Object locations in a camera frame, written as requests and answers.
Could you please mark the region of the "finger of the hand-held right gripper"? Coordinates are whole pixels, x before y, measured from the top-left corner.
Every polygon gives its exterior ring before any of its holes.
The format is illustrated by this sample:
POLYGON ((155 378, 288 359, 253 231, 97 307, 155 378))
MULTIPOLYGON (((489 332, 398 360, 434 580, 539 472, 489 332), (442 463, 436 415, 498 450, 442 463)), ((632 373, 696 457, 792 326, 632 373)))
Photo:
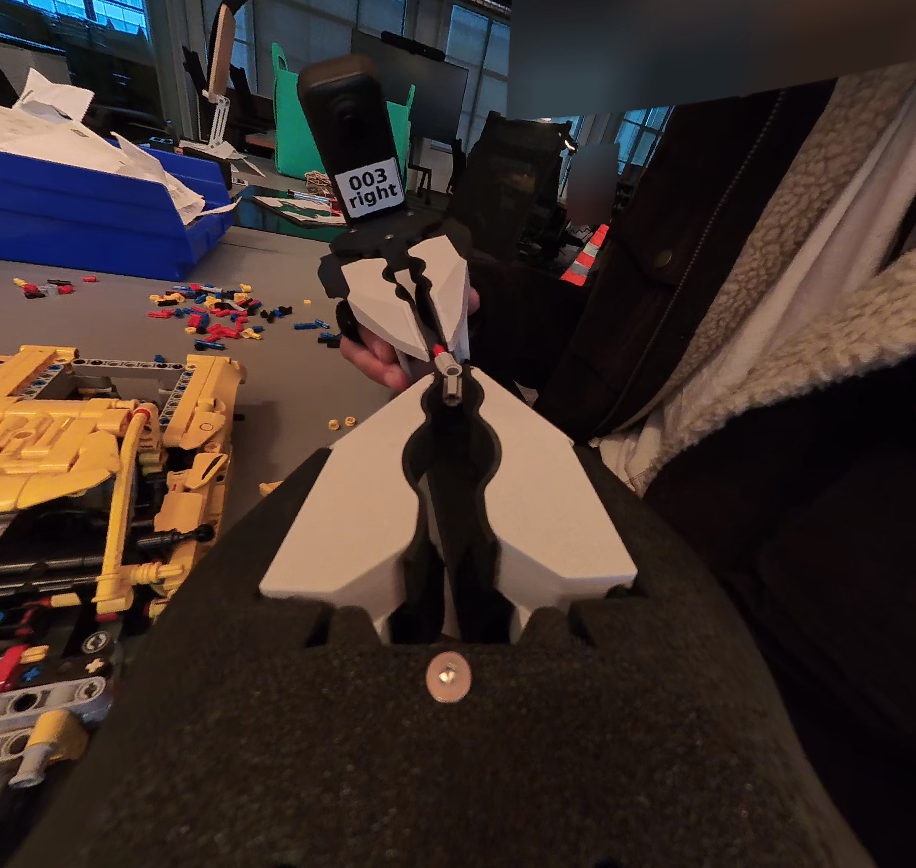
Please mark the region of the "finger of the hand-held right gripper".
POLYGON ((441 235, 409 249, 409 278, 421 330, 434 335, 429 343, 450 353, 469 353, 468 265, 451 240, 441 235))
POLYGON ((431 361, 439 344, 432 300, 438 260, 407 256, 393 268, 384 257, 342 264, 347 301, 355 319, 408 358, 431 361))

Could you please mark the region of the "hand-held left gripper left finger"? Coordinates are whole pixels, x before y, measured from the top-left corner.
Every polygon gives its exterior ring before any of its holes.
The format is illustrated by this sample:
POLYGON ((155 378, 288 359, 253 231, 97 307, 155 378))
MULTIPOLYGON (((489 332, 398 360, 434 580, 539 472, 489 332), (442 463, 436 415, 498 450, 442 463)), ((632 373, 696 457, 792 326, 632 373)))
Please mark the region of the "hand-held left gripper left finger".
POLYGON ((419 483, 429 468, 421 378, 334 443, 259 591, 364 610, 400 644, 431 644, 444 622, 444 564, 419 483))

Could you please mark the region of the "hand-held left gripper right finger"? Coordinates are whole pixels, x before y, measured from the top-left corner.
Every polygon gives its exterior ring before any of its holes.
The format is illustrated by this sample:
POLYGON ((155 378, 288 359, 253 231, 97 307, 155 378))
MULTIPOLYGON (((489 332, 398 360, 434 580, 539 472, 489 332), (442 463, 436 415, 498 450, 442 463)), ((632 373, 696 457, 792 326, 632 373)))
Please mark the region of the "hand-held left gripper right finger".
POLYGON ((567 613, 633 588, 636 565, 573 440, 475 367, 465 370, 463 408, 495 554, 486 584, 509 605, 509 641, 519 641, 535 610, 567 613))

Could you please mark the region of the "grey axle pin connector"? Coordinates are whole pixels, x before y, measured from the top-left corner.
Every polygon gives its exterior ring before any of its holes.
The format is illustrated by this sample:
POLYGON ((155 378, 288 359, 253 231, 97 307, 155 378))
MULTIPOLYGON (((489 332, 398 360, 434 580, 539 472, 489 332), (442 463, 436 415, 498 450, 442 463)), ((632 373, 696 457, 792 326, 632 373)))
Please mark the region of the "grey axle pin connector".
POLYGON ((454 358, 451 352, 434 361, 436 370, 441 376, 442 403, 449 408, 462 404, 463 401, 463 373, 462 364, 454 358))

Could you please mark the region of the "grey desk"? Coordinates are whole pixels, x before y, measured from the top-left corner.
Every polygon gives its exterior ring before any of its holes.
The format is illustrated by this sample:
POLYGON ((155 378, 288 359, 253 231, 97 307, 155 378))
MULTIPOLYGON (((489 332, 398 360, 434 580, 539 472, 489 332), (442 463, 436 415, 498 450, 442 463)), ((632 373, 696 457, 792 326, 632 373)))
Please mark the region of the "grey desk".
MULTIPOLYGON (((231 473, 219 533, 228 533, 241 520, 241 512, 255 506, 256 481, 275 481, 325 439, 334 439, 325 426, 324 411, 328 416, 340 411, 353 416, 352 409, 378 403, 376 398, 369 399, 365 385, 333 359, 334 349, 317 342, 322 332, 335 334, 332 324, 327 331, 293 328, 300 322, 333 319, 326 297, 302 300, 303 294, 314 295, 318 256, 326 252, 327 245, 278 233, 281 219, 253 201, 244 201, 239 212, 242 218, 236 226, 198 266, 203 269, 203 279, 193 278, 196 268, 184 280, 173 282, 62 267, 51 274, 49 267, 14 264, 13 270, 40 273, 27 281, 69 279, 76 286, 69 296, 32 301, 13 284, 13 271, 2 262, 2 281, 9 281, 2 287, 2 357, 23 346, 74 348, 82 358, 150 362, 156 358, 182 362, 189 355, 214 352, 244 367, 246 381, 235 400, 231 473), (237 342, 224 351, 196 351, 192 338, 179 325, 144 316, 152 293, 186 282, 225 288, 248 284, 263 302, 292 305, 293 313, 271 324, 257 343, 237 342)), ((153 628, 154 624, 142 636, 114 701, 126 687, 135 656, 153 628)), ((12 843, 15 831, 26 831, 38 819, 85 754, 73 762, 57 763, 39 785, 9 787, 2 792, 3 843, 12 843)))

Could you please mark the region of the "person's right hand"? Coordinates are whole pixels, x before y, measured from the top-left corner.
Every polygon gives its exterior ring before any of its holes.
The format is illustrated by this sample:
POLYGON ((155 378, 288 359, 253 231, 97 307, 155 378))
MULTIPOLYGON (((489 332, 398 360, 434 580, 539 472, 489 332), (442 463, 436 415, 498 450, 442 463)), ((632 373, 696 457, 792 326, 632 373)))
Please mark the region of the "person's right hand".
POLYGON ((393 393, 405 392, 413 383, 402 368, 395 347, 362 324, 354 328, 356 339, 342 338, 341 355, 369 380, 393 393))

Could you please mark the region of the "green box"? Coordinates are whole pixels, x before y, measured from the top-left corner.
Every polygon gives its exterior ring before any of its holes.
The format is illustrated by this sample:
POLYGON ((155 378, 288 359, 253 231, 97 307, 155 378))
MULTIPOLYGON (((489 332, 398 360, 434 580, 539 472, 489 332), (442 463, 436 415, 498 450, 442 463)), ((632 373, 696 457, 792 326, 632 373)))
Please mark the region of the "green box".
MULTIPOLYGON (((274 119, 276 146, 274 162, 279 174, 304 179, 311 173, 327 175, 312 131, 300 103, 298 75, 288 69, 281 46, 273 42, 271 59, 274 70, 274 119)), ((412 84, 403 104, 388 100, 385 105, 396 144, 401 180, 406 182, 409 152, 410 116, 417 87, 412 84)))

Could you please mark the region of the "green baseplate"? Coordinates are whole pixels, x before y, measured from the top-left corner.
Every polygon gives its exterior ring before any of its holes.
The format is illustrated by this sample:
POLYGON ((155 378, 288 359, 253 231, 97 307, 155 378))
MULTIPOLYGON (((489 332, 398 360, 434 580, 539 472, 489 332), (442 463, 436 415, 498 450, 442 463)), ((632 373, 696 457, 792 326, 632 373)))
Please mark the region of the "green baseplate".
POLYGON ((347 222, 335 201, 288 192, 284 198, 264 195, 253 196, 260 206, 304 228, 343 229, 347 222))

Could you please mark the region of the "black office chair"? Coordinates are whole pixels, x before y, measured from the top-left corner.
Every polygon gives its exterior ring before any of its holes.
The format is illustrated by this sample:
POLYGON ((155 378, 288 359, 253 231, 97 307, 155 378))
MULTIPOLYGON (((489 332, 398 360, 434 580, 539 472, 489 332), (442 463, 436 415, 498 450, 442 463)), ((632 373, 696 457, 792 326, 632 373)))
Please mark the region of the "black office chair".
POLYGON ((492 110, 447 210, 478 251, 501 262, 531 254, 554 215, 572 122, 508 119, 492 110))

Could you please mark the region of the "orange traffic cone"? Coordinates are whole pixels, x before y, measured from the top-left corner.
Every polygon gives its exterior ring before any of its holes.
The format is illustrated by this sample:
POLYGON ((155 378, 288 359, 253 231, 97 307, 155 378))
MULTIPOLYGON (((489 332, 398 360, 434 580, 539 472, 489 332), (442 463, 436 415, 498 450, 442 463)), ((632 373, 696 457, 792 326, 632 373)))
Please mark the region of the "orange traffic cone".
POLYGON ((583 246, 573 256, 570 265, 564 270, 560 279, 568 284, 583 287, 596 259, 604 246, 604 240, 610 231, 610 224, 601 224, 583 241, 583 246))

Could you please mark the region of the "pile of small colourful pins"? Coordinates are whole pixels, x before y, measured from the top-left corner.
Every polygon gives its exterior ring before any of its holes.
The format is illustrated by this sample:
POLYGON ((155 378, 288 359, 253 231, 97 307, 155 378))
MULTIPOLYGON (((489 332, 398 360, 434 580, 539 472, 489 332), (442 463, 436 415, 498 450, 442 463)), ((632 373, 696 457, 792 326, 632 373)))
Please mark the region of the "pile of small colourful pins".
POLYGON ((292 316, 293 306, 271 305, 246 283, 235 288, 175 283, 148 297, 144 316, 179 325, 196 351, 224 351, 237 342, 259 342, 271 324, 292 316))

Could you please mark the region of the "person's fleece-lined dark jacket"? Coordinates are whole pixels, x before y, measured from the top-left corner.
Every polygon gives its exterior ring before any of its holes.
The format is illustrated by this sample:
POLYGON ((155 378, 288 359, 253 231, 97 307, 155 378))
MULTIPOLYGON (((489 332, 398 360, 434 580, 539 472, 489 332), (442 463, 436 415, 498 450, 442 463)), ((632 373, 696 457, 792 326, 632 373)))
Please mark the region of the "person's fleece-lined dark jacket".
MULTIPOLYGON (((536 411, 593 445, 678 387, 773 286, 914 74, 909 61, 676 106, 536 411)), ((914 250, 913 207, 883 270, 914 250)))

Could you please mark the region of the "person's dark trousers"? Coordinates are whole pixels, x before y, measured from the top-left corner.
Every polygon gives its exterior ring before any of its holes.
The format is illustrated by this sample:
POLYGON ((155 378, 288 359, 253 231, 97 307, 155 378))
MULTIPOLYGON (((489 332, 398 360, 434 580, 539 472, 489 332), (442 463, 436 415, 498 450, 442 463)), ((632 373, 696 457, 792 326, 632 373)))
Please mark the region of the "person's dark trousers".
POLYGON ((915 864, 915 359, 753 409, 644 499, 739 607, 877 866, 915 864))

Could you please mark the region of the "yellow brick car model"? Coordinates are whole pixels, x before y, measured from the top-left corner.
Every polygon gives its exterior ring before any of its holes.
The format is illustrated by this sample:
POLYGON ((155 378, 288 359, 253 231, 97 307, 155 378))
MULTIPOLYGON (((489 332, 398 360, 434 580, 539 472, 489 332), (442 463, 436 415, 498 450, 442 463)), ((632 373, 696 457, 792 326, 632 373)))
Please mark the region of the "yellow brick car model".
POLYGON ((2 792, 80 759, 219 533, 235 359, 2 357, 2 792))

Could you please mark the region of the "person's white shirt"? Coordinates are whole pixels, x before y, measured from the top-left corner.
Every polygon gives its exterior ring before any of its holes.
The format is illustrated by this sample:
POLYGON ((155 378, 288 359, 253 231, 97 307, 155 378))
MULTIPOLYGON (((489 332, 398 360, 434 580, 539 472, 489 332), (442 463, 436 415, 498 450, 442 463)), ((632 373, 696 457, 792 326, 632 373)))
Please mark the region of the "person's white shirt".
POLYGON ((684 450, 752 408, 914 355, 914 250, 881 268, 914 201, 914 91, 722 345, 622 431, 594 439, 638 495, 684 450))

